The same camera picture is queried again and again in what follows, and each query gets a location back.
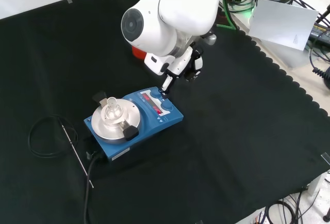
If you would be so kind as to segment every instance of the red digital display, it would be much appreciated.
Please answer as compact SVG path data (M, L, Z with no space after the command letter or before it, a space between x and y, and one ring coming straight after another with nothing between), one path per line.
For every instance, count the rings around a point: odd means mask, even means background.
M146 93L143 93L142 96L158 114L163 113Z

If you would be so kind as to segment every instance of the white sticker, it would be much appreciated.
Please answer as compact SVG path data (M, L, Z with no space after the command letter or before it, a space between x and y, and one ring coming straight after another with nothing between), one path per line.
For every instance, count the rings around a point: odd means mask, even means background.
M111 160L113 161L113 160L117 159L119 156L122 156L124 153L126 153L127 151L129 151L129 149L130 148L128 147L124 151L121 151L119 154L117 154L114 157L112 157Z

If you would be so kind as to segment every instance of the black cloth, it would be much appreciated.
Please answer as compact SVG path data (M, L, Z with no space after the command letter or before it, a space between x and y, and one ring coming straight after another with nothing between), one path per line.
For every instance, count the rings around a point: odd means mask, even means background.
M42 160L27 149L38 118L61 114L84 139L97 91L121 97L163 80L121 35L121 17L138 0L72 1L0 21L3 223L82 222L85 178L74 155ZM184 120L106 174L95 167L97 223L236 223L328 169L326 112L243 32L216 35L198 79L172 89Z

